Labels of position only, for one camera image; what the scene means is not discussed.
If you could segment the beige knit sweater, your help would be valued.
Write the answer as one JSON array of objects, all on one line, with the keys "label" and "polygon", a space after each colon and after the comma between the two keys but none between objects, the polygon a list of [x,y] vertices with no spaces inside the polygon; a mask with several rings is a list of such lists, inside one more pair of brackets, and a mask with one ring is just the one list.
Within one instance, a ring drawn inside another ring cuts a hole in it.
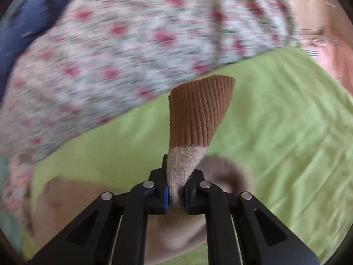
[{"label": "beige knit sweater", "polygon": [[[182,190],[194,169],[225,192],[251,191],[249,176],[233,161],[207,147],[221,124],[232,99],[234,79],[224,75],[185,83],[169,95],[170,138],[167,185],[171,208],[164,216],[150,217],[145,262],[159,264],[186,254],[207,241],[205,218],[187,215]],[[44,188],[31,215],[31,233],[38,248],[46,245],[109,186],[53,178]]]}]

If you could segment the green bed sheet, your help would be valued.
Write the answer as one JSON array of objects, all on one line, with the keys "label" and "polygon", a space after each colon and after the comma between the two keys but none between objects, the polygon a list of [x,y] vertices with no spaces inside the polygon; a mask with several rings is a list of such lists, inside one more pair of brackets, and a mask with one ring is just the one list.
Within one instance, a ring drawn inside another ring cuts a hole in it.
[{"label": "green bed sheet", "polygon": [[[208,153],[248,171],[256,198],[327,262],[352,226],[352,96],[297,48],[218,73],[236,82]],[[32,200],[56,177],[127,192],[160,167],[168,148],[169,104],[162,95],[39,162]]]}]

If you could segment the pink floral white quilt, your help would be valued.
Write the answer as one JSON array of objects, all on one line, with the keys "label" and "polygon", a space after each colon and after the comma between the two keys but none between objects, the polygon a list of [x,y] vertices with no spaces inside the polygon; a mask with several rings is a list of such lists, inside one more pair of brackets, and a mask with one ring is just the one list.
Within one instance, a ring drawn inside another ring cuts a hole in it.
[{"label": "pink floral white quilt", "polygon": [[217,67],[299,42],[289,0],[70,0],[1,98],[2,205],[24,219],[34,165]]}]

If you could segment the navy blue pillow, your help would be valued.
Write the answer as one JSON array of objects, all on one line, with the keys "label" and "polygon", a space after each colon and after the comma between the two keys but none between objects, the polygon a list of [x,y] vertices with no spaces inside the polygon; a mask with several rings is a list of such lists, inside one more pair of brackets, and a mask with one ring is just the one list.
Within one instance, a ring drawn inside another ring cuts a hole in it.
[{"label": "navy blue pillow", "polygon": [[48,31],[70,0],[14,0],[1,20],[1,98],[12,68],[28,46]]}]

